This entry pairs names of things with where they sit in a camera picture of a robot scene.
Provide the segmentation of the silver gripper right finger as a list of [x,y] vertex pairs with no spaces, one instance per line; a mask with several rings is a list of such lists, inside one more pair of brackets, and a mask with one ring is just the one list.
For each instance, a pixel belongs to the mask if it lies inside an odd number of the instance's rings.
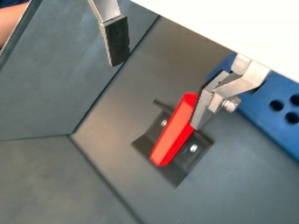
[[220,109],[232,113],[241,102],[238,94],[257,88],[269,72],[268,67],[237,54],[229,71],[220,71],[200,88],[190,126],[198,130]]

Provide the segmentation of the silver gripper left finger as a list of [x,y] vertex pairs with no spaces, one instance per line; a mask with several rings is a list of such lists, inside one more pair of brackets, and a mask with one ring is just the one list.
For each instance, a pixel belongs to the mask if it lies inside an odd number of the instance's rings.
[[126,16],[120,12],[117,0],[87,0],[87,4],[97,19],[107,63],[114,67],[129,56]]

